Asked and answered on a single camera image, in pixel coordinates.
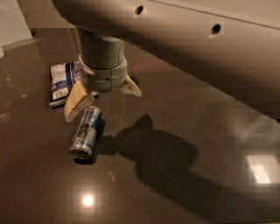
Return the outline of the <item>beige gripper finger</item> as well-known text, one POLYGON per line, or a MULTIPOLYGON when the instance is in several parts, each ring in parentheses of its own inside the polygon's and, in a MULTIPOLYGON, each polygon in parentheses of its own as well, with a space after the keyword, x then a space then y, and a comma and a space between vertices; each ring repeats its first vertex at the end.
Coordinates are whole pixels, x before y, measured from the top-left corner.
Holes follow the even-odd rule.
POLYGON ((64 107, 66 121, 71 122, 83 109, 92 105, 95 97, 96 92, 87 91, 81 80, 76 81, 64 107))
POLYGON ((126 76, 123 84, 120 86, 120 90, 127 95, 135 95, 137 97, 142 96, 142 91, 128 75, 126 76))

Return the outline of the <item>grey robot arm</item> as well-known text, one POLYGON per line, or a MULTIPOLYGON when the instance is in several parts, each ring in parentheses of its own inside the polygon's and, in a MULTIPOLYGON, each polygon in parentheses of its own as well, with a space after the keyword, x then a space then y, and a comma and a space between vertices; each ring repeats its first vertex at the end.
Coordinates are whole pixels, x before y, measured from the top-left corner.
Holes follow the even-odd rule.
POLYGON ((81 62, 103 69, 121 39, 280 119, 279 25, 186 0, 52 0, 77 28, 81 62))

